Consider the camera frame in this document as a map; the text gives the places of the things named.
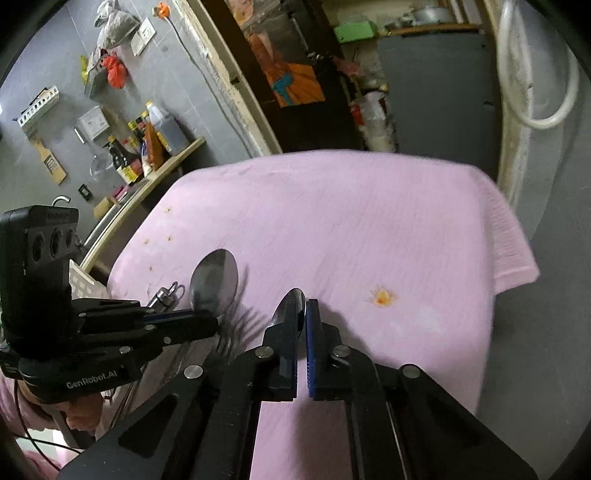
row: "orange plug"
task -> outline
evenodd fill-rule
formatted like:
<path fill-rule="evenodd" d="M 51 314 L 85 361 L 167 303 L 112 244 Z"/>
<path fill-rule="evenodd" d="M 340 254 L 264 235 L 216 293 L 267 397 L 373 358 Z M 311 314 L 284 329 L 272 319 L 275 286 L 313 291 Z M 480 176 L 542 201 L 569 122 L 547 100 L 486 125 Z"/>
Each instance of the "orange plug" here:
<path fill-rule="evenodd" d="M 161 3 L 152 9 L 152 14 L 158 18 L 168 18 L 170 17 L 170 7 L 165 3 Z"/>

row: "green box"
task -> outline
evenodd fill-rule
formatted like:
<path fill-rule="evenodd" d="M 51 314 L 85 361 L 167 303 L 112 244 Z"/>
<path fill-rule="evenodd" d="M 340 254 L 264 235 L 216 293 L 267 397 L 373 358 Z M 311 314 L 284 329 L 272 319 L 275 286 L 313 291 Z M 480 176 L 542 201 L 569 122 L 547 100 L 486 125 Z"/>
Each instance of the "green box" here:
<path fill-rule="evenodd" d="M 378 27 L 374 22 L 342 23 L 334 30 L 339 43 L 367 40 L 378 36 Z"/>

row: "human hand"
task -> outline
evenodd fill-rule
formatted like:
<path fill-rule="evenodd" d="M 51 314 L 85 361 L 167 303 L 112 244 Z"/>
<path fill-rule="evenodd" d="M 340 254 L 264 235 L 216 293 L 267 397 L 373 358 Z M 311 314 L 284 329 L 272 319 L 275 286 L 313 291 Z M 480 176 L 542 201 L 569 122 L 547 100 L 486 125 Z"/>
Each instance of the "human hand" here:
<path fill-rule="evenodd" d="M 39 406 L 44 405 L 31 393 L 24 381 L 18 381 L 18 388 L 28 402 Z M 77 398 L 74 401 L 56 403 L 50 405 L 50 407 L 66 414 L 66 423 L 72 430 L 87 432 L 98 427 L 100 416 L 103 413 L 104 402 L 102 395 L 95 393 L 87 397 Z"/>

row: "electrical cord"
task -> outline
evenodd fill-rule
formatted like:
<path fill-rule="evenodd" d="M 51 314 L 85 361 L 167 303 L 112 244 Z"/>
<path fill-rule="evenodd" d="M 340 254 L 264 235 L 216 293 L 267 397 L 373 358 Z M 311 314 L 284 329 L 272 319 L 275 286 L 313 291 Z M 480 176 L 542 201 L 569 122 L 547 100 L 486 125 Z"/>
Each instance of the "electrical cord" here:
<path fill-rule="evenodd" d="M 31 441 L 31 439 L 29 437 L 26 437 L 24 435 L 18 435 L 16 433 L 13 433 L 12 436 L 16 437 L 18 439 Z M 61 445 L 59 443 L 54 443 L 54 442 L 48 442 L 47 440 L 41 440 L 41 439 L 33 439 L 33 441 L 35 441 L 36 443 L 42 443 L 43 445 L 50 445 L 52 447 L 63 448 L 64 450 L 69 450 L 71 452 L 74 452 L 74 453 L 77 453 L 78 455 L 80 455 L 80 450 L 76 450 L 75 448 L 68 447 L 66 445 Z"/>
<path fill-rule="evenodd" d="M 536 130 L 548 130 L 560 125 L 571 113 L 574 104 L 577 100 L 579 92 L 579 62 L 574 56 L 570 48 L 568 49 L 569 56 L 569 85 L 567 88 L 564 102 L 558 111 L 548 118 L 533 119 L 528 117 L 511 90 L 511 82 L 509 81 L 509 32 L 515 9 L 517 7 L 517 0 L 505 0 L 501 14 L 501 22 L 499 25 L 499 35 L 497 42 L 497 62 L 499 70 L 499 82 L 503 97 L 507 104 L 515 114 L 515 116 L 526 126 Z"/>
<path fill-rule="evenodd" d="M 212 94 L 214 100 L 216 101 L 217 106 L 219 107 L 219 109 L 220 109 L 223 117 L 226 119 L 226 122 L 228 123 L 228 125 L 230 125 L 230 127 L 232 127 L 232 130 L 234 130 L 234 133 L 240 139 L 240 143 L 244 147 L 244 150 L 246 150 L 246 153 L 252 156 L 251 151 L 248 148 L 248 145 L 246 144 L 246 141 L 244 140 L 244 138 L 242 138 L 242 135 L 240 134 L 240 132 L 238 131 L 238 129 L 236 128 L 236 126 L 232 123 L 232 121 L 230 120 L 230 117 L 228 117 L 228 115 L 226 114 L 226 111 L 223 109 L 223 106 L 222 106 L 220 100 L 217 98 L 217 95 L 213 91 L 212 86 L 207 81 L 207 77 L 205 75 L 205 72 L 203 71 L 203 69 L 201 68 L 201 66 L 195 61 L 195 59 L 191 55 L 191 52 L 189 52 L 189 50 L 188 50 L 187 46 L 185 45 L 183 39 L 181 38 L 180 34 L 178 33 L 177 27 L 174 25 L 173 21 L 170 20 L 170 17 L 161 17 L 161 18 L 164 18 L 170 24 L 170 26 L 172 27 L 172 29 L 174 31 L 174 34 L 177 37 L 178 42 L 181 44 L 183 50 L 185 51 L 185 53 L 189 57 L 189 60 L 191 61 L 191 63 L 193 64 L 193 66 L 199 71 L 199 73 L 201 74 L 201 77 L 203 77 L 203 81 L 205 81 L 205 84 L 207 85 L 207 88 L 209 89 L 210 93 Z"/>
<path fill-rule="evenodd" d="M 55 468 L 58 472 L 60 471 L 60 468 L 51 461 L 51 459 L 41 451 L 41 449 L 39 448 L 39 445 L 35 443 L 35 439 L 33 437 L 31 437 L 31 434 L 29 433 L 27 426 L 25 425 L 25 420 L 24 418 L 22 418 L 22 412 L 21 412 L 21 406 L 18 403 L 18 394 L 20 393 L 20 390 L 18 389 L 18 381 L 15 380 L 14 381 L 14 402 L 15 405 L 17 407 L 17 413 L 18 413 L 18 418 L 21 421 L 21 426 L 22 429 L 25 431 L 25 435 L 27 436 L 27 440 L 29 440 L 33 446 L 35 447 L 35 449 L 39 452 L 39 455 L 41 455 L 46 461 L 47 463 L 49 463 L 53 468 Z"/>

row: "yellow stain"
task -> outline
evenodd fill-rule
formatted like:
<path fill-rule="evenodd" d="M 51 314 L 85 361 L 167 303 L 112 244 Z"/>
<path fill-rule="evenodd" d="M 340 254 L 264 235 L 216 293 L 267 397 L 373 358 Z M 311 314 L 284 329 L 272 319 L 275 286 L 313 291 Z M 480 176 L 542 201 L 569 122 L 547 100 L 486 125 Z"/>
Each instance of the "yellow stain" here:
<path fill-rule="evenodd" d="M 385 288 L 379 288 L 372 292 L 372 302 L 378 307 L 389 307 L 396 300 L 398 296 Z"/>

